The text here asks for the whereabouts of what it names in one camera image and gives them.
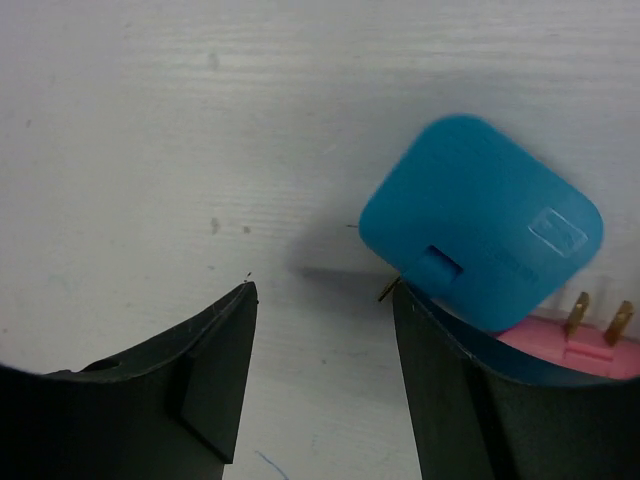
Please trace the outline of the pink plug adapter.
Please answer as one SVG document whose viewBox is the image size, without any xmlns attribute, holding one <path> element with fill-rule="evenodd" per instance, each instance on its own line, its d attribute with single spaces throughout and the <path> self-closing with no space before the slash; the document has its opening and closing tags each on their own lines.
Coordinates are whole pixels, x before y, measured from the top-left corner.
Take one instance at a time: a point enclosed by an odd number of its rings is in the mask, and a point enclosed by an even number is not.
<svg viewBox="0 0 640 480">
<path fill-rule="evenodd" d="M 584 323 L 591 303 L 588 293 L 577 297 L 564 322 L 529 315 L 497 335 L 502 343 L 532 357 L 570 370 L 613 380 L 639 376 L 639 342 L 625 335 L 635 306 L 623 301 L 603 331 Z"/>
</svg>

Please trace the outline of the blue plug adapter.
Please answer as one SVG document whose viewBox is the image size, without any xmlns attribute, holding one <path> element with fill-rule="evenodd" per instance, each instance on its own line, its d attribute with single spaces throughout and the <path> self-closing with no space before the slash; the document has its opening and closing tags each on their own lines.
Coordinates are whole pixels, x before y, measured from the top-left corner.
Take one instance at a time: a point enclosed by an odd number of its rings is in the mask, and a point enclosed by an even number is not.
<svg viewBox="0 0 640 480">
<path fill-rule="evenodd" d="M 584 268 L 596 206 L 485 120 L 430 124 L 361 213 L 363 242 L 477 329 L 512 328 Z"/>
</svg>

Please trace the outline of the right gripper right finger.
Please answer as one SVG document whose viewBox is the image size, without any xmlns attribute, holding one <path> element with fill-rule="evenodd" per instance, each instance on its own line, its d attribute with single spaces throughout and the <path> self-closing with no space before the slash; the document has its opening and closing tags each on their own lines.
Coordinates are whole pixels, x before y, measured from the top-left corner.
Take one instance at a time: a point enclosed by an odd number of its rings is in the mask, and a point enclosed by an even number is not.
<svg viewBox="0 0 640 480">
<path fill-rule="evenodd" d="M 393 317 L 425 479 L 635 479 L 639 383 L 518 351 L 407 285 Z"/>
</svg>

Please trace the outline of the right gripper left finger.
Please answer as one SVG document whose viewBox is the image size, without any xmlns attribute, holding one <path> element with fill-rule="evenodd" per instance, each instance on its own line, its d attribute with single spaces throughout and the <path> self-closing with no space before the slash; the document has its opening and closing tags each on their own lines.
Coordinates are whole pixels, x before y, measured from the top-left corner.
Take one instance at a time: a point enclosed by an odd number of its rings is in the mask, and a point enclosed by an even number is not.
<svg viewBox="0 0 640 480">
<path fill-rule="evenodd" d="M 5 479 L 219 479 L 234 458 L 256 329 L 246 282 L 73 372 L 1 369 Z"/>
</svg>

